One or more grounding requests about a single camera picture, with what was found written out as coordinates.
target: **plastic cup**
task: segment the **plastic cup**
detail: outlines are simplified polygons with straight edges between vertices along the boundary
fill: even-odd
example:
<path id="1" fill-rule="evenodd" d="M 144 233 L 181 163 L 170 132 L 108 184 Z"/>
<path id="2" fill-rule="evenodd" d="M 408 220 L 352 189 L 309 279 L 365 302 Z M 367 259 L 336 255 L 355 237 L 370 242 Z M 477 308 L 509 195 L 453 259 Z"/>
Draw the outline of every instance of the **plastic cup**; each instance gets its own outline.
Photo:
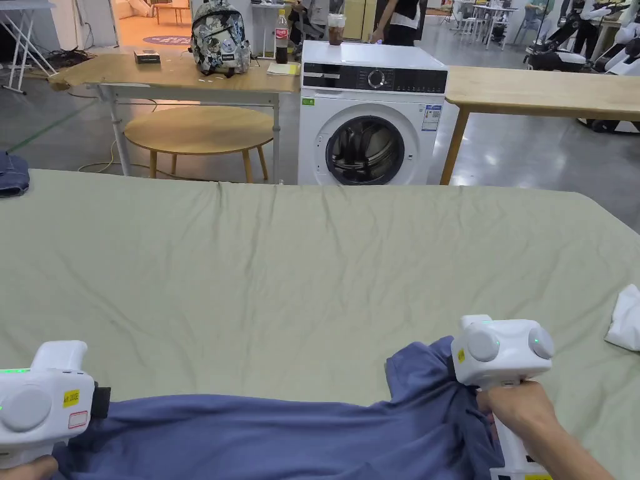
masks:
<path id="1" fill-rule="evenodd" d="M 340 45 L 344 34 L 344 23 L 347 17 L 341 13 L 329 13 L 327 25 L 329 27 L 329 43 Z"/>

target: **doorway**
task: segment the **doorway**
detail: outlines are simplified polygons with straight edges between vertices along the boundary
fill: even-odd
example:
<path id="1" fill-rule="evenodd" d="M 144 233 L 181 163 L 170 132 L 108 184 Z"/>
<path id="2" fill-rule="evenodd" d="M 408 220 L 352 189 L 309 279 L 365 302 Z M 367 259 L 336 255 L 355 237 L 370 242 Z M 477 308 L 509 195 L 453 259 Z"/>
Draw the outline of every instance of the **doorway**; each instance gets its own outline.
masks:
<path id="1" fill-rule="evenodd" d="M 186 50 L 191 43 L 189 0 L 111 0 L 122 47 Z"/>

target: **finger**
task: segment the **finger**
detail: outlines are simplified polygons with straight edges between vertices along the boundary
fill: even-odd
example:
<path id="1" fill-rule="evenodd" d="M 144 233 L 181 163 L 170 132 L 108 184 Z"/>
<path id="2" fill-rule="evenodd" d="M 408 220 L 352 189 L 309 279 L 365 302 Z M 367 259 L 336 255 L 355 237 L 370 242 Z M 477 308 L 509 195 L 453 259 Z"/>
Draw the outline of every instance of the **finger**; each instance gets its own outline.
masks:
<path id="1" fill-rule="evenodd" d="M 478 402 L 478 410 L 480 412 L 490 412 L 489 407 L 489 395 L 486 392 L 478 392 L 476 395 L 476 401 Z"/>
<path id="2" fill-rule="evenodd" d="M 24 478 L 29 480 L 45 480 L 50 478 L 58 469 L 58 462 L 51 455 L 45 455 L 35 459 L 31 463 L 21 465 L 18 468 L 25 468 Z"/>

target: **washing machine drum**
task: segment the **washing machine drum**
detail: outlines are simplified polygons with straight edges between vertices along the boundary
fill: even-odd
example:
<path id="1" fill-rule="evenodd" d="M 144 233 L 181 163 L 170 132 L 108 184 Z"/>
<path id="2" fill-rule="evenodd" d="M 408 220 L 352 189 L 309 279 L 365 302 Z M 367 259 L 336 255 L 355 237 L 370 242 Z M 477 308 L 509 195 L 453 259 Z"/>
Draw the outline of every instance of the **washing machine drum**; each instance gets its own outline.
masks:
<path id="1" fill-rule="evenodd" d="M 344 185 L 388 183 L 402 165 L 404 141 L 384 118 L 361 116 L 338 128 L 326 148 L 326 165 Z"/>

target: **patterned backpack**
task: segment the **patterned backpack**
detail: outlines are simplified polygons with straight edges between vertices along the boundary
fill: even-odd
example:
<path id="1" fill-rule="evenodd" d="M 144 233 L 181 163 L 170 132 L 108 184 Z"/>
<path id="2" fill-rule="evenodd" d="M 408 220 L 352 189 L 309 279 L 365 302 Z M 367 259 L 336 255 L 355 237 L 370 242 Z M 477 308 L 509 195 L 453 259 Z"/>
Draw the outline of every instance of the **patterned backpack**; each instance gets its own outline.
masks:
<path id="1" fill-rule="evenodd" d="M 204 0 L 191 28 L 191 51 L 205 75 L 243 74 L 249 70 L 251 49 L 242 15 L 227 0 Z"/>

